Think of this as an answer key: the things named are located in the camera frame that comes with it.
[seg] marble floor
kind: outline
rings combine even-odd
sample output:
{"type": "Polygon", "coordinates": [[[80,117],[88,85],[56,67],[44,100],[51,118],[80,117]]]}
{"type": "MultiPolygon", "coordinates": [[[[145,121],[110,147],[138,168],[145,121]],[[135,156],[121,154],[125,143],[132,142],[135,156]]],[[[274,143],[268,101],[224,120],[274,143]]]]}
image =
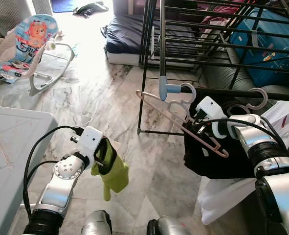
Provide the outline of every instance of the marble floor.
{"type": "MultiPolygon", "coordinates": [[[[117,147],[129,165],[129,185],[111,200],[103,200],[103,185],[99,177],[85,171],[78,180],[73,198],[60,230],[62,235],[79,235],[85,217],[95,210],[111,215],[115,235],[144,235],[150,219],[168,215],[178,218],[193,235],[250,234],[239,208],[234,208],[210,226],[202,225],[196,204],[200,176],[184,166],[183,137],[158,134],[137,135],[139,99],[135,90],[141,88],[139,67],[112,65],[103,51],[105,39],[100,27],[107,24],[111,12],[89,19],[72,13],[55,14],[64,43],[70,44],[76,58],[64,76],[50,89],[28,96],[27,80],[9,85],[0,82],[0,106],[51,112],[59,125],[90,125],[102,131],[117,147]]],[[[54,73],[62,62],[44,57],[39,69],[54,73]]],[[[148,76],[157,77],[157,70],[148,76]]],[[[188,72],[169,72],[171,78],[198,80],[188,72]]],[[[157,94],[157,80],[149,79],[146,90],[157,94]]],[[[142,129],[170,131],[172,125],[159,113],[144,105],[142,129]]],[[[74,148],[71,133],[54,134],[45,160],[59,160],[74,148]]],[[[30,201],[35,203],[50,179],[52,166],[39,168],[29,187],[30,201]]],[[[18,211],[11,228],[20,235],[27,224],[26,212],[18,211]]]]}

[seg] navy blue mattress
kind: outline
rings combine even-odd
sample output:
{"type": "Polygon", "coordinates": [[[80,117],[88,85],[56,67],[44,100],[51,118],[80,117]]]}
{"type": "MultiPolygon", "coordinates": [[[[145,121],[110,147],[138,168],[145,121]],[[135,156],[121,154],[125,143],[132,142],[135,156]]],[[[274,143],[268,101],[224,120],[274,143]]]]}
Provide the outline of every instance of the navy blue mattress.
{"type": "MultiPolygon", "coordinates": [[[[106,33],[106,49],[110,53],[128,53],[140,54],[141,35],[142,35],[141,15],[114,15],[113,20],[108,25],[106,33]]],[[[153,22],[155,27],[159,28],[159,21],[153,22]]],[[[181,35],[194,37],[190,27],[168,25],[169,29],[187,30],[189,32],[167,31],[167,35],[181,35]]],[[[191,44],[169,43],[170,46],[192,46],[191,44]]],[[[178,51],[176,48],[167,49],[169,52],[178,51]]],[[[186,52],[193,53],[196,50],[185,49],[186,52]]]]}

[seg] pink plastic hanger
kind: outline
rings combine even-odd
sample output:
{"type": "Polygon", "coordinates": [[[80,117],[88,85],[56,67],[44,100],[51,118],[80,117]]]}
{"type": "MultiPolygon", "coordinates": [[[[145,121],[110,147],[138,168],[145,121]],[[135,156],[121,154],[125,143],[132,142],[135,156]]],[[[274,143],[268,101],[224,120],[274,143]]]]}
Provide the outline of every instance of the pink plastic hanger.
{"type": "Polygon", "coordinates": [[[210,150],[212,150],[213,152],[215,152],[216,154],[218,154],[219,156],[223,157],[223,158],[227,158],[229,156],[229,153],[226,150],[222,150],[222,152],[220,152],[218,149],[221,147],[221,145],[218,143],[218,141],[216,139],[214,139],[213,137],[209,137],[210,140],[215,144],[215,146],[211,146],[208,143],[206,143],[205,141],[203,141],[202,139],[200,139],[198,136],[196,136],[195,134],[193,134],[191,131],[189,131],[188,129],[186,129],[185,127],[183,127],[180,123],[178,123],[177,121],[173,120],[172,118],[170,118],[169,116],[167,116],[162,110],[160,110],[159,108],[155,107],[152,103],[148,102],[144,96],[147,95],[149,97],[155,98],[161,102],[164,102],[167,104],[167,111],[169,113],[171,113],[172,115],[175,115],[177,118],[179,118],[180,120],[182,120],[183,122],[187,122],[189,120],[191,120],[192,118],[190,117],[190,113],[187,110],[187,107],[183,105],[183,103],[186,104],[190,104],[194,101],[195,97],[192,97],[192,99],[190,101],[185,101],[182,100],[181,102],[178,101],[171,101],[171,102],[166,102],[166,101],[162,101],[159,97],[157,97],[156,95],[147,93],[147,92],[142,92],[137,90],[135,91],[136,95],[143,100],[143,102],[145,102],[146,104],[148,104],[149,106],[151,106],[153,109],[159,111],[164,117],[166,117],[170,122],[172,122],[174,125],[176,125],[177,127],[179,127],[182,131],[184,131],[185,133],[189,134],[190,136],[192,136],[193,138],[195,138],[198,142],[200,142],[201,144],[203,144],[204,146],[208,147],[210,150]],[[186,118],[182,119],[181,117],[179,117],[177,114],[173,113],[172,111],[170,111],[170,106],[171,104],[178,104],[180,105],[186,112],[186,118]]]}

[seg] white table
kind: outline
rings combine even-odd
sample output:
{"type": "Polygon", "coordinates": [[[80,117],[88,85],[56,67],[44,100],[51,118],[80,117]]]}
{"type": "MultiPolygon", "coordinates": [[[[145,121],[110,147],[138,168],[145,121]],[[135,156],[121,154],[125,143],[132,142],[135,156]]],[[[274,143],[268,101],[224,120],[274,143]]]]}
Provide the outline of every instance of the white table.
{"type": "MultiPolygon", "coordinates": [[[[0,235],[5,235],[22,201],[22,180],[33,144],[57,126],[50,113],[0,107],[0,235]]],[[[30,169],[38,164],[51,139],[36,148],[30,169]]]]}

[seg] baby bouncer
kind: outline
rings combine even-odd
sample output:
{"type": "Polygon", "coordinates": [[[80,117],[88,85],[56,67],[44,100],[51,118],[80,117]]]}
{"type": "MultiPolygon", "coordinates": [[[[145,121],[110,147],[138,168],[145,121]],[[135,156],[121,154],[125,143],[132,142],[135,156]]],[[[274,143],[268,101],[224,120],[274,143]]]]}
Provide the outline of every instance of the baby bouncer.
{"type": "Polygon", "coordinates": [[[30,96],[53,85],[64,74],[74,58],[74,52],[69,45],[50,41],[57,33],[57,23],[50,15],[34,15],[18,24],[0,44],[0,80],[13,83],[17,79],[29,78],[30,96]],[[53,49],[55,45],[68,47],[70,58],[67,59],[52,54],[47,55],[66,60],[66,66],[56,77],[35,72],[45,47],[50,46],[53,49]],[[48,81],[40,86],[35,86],[35,78],[48,81]]]}

